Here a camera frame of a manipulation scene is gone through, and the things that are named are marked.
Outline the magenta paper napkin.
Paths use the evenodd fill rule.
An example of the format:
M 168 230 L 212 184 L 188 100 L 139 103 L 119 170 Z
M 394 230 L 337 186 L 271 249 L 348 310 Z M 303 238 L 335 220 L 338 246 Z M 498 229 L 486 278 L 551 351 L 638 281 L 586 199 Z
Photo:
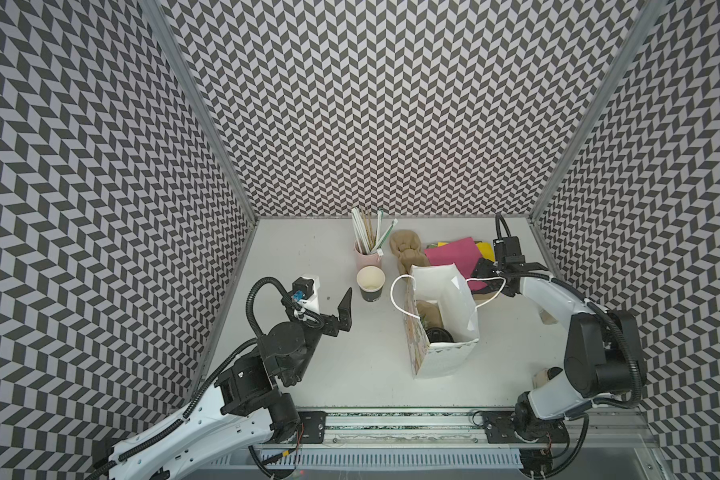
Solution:
M 482 252 L 472 237 L 426 248 L 423 253 L 431 266 L 453 264 L 465 279 L 472 278 L 479 260 L 483 259 Z

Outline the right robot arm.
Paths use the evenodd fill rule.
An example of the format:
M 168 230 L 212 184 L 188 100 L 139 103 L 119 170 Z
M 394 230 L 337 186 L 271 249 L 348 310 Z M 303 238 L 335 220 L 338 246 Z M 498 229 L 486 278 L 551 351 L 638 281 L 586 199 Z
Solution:
M 517 440 L 550 440 L 564 420 L 581 418 L 594 407 L 638 406 L 647 367 L 636 318 L 599 305 L 543 264 L 527 261 L 502 214 L 495 216 L 495 228 L 495 261 L 480 261 L 475 279 L 496 294 L 533 301 L 567 332 L 559 372 L 522 393 L 507 419 Z

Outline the pulp two cup carrier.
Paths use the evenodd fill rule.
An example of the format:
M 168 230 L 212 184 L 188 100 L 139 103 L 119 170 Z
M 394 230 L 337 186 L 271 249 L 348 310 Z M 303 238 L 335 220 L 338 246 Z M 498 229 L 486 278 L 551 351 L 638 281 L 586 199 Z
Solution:
M 418 300 L 416 310 L 424 330 L 444 329 L 443 317 L 436 303 Z

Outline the white paper cup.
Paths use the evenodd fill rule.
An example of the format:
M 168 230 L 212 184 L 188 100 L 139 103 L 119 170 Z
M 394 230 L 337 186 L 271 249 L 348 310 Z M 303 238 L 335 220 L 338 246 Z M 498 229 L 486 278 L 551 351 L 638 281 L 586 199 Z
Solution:
M 425 330 L 430 343 L 453 343 L 453 336 L 442 327 L 432 327 Z

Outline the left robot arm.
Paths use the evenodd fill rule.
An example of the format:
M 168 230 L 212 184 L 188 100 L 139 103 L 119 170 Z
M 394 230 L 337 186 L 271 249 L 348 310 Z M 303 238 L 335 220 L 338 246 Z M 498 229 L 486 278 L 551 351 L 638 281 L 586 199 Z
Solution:
M 266 285 L 276 288 L 287 319 L 264 332 L 254 303 Z M 353 292 L 347 290 L 338 312 L 320 312 L 319 280 L 299 277 L 290 288 L 274 277 L 259 279 L 245 304 L 254 333 L 223 360 L 183 407 L 153 427 L 116 443 L 102 442 L 93 457 L 91 479 L 183 479 L 222 456 L 245 450 L 268 479 L 286 479 L 270 469 L 258 446 L 301 442 L 305 427 L 283 387 L 305 376 L 320 340 L 352 327 Z

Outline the green straw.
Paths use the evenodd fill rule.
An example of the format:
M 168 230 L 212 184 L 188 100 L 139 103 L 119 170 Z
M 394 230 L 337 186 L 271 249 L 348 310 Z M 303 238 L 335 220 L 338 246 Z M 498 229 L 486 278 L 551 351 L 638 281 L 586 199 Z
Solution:
M 399 220 L 397 218 L 392 220 L 391 224 L 383 232 L 380 239 L 376 242 L 373 250 L 379 250 L 382 248 L 384 242 L 389 238 L 390 234 L 392 233 L 393 229 L 397 226 L 398 222 L 399 222 Z

